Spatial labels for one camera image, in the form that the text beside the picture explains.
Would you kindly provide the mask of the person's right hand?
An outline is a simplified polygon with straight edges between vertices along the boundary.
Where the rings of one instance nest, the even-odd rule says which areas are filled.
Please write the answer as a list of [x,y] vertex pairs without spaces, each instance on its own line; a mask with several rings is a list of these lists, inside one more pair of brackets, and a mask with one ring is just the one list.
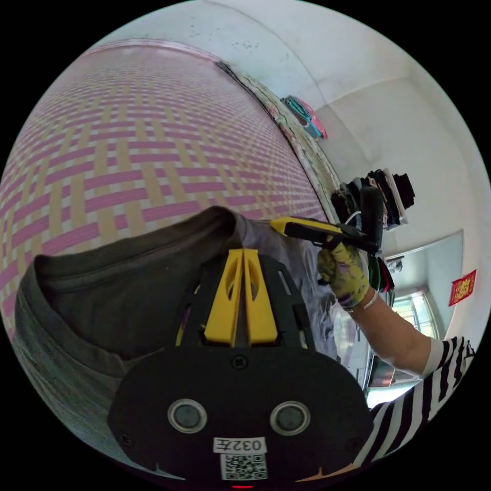
[[362,303],[370,291],[358,249],[345,246],[338,236],[328,237],[318,252],[317,266],[321,280],[330,286],[346,311],[352,311]]

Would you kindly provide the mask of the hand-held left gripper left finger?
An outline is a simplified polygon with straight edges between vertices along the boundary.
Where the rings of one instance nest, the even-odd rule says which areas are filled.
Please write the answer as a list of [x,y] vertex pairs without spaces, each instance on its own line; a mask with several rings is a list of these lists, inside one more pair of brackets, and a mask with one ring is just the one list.
[[243,249],[228,251],[206,323],[209,343],[234,343],[236,339],[243,272]]

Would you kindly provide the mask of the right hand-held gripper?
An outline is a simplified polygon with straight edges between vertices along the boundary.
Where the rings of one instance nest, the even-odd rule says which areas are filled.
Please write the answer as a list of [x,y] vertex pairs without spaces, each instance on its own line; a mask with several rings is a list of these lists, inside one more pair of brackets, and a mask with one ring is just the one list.
[[319,247],[335,246],[337,243],[353,246],[369,254],[379,251],[379,244],[372,241],[359,229],[343,225],[338,227],[327,222],[302,217],[272,219],[270,226],[288,237],[307,240]]

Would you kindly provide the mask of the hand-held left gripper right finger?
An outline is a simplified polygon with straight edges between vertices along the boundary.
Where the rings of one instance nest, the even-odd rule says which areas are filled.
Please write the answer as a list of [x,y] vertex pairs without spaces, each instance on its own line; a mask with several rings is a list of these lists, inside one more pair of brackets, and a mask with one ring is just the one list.
[[250,343],[274,343],[278,331],[257,250],[243,249],[245,312]]

